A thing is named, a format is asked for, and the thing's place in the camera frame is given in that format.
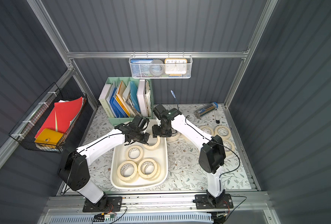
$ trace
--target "floral tablecloth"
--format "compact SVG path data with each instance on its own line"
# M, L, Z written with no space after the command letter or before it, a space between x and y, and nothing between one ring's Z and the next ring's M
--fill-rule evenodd
M196 126L210 126L213 130L218 125L225 125L226 121L224 111L218 109L220 124L215 123L215 113L210 112L204 115L201 119L194 116L194 111L203 105L179 105L179 110L185 115L190 115L188 120ZM166 109L176 107L176 105L164 105ZM92 121L91 127L87 133L84 144L87 144L111 131L114 127L109 123L108 117L100 106ZM199 150L195 148L193 143L184 139L182 136L178 141L167 142L168 147L168 176L166 180L155 187L140 189L140 191L172 191L172 190L204 190L207 188L206 172L199 166ZM115 188L111 184L111 163L113 149L102 155L89 166L89 173L93 182L98 185L103 191L126 191ZM239 164L239 160L235 155L226 157L224 160L224 171L235 169ZM251 189L243 164L240 163L239 169L232 173L222 176L222 184L225 189Z

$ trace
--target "black wire basket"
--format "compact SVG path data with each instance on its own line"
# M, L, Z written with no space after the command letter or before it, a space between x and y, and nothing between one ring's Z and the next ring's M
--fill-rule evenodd
M72 101L80 97L84 98L81 111L78 113L73 123L69 126L67 131L61 137L60 141L58 141L56 145L35 143L35 135L37 134L38 130L41 128L41 126L43 125L43 123L45 122L45 120L53 110L54 103L60 100ZM65 144L67 137L69 136L75 124L77 123L86 103L87 103L87 96L85 93L59 89L57 87L56 91L52 92L52 95L47 100L38 103L41 104L42 106L40 107L39 110L37 110L34 113L34 115L30 119L24 120L24 118L27 117L26 114L24 115L23 119L21 119L19 123L15 125L15 127L11 130L9 136L14 140L18 141L19 144L27 150L61 153L62 146ZM22 123L26 123L26 126L22 130L20 130L19 125Z

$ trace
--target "yellow notebook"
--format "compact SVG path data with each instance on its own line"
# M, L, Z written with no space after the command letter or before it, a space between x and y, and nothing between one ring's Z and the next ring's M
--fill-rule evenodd
M63 133L45 128L41 134L36 138L35 143L44 143L50 145L57 145L62 138Z
M128 117L130 117L131 114L129 113L127 107L125 106L126 103L124 102L124 100L122 98L122 94L123 94L123 92L124 92L125 89L126 89L126 85L124 84L123 81L121 81L121 83L119 84L119 87L117 89L117 92L116 92L116 101L122 107L122 109L124 110L124 112L126 112L126 114L128 115Z

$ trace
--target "red folder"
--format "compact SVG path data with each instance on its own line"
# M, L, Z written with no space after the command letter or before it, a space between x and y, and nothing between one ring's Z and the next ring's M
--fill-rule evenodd
M55 110L57 117L58 132L65 133L70 126L70 122L77 116L82 108L83 98L69 102L56 102Z
M45 128L65 133L70 126L70 122L81 110L82 104L82 97L69 102L56 102L55 107L35 135L35 138L37 138Z

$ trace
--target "white wire basket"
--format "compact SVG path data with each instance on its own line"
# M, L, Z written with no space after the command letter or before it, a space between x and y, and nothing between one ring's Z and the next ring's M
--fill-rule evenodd
M133 78L190 78L193 58L140 58L129 57Z

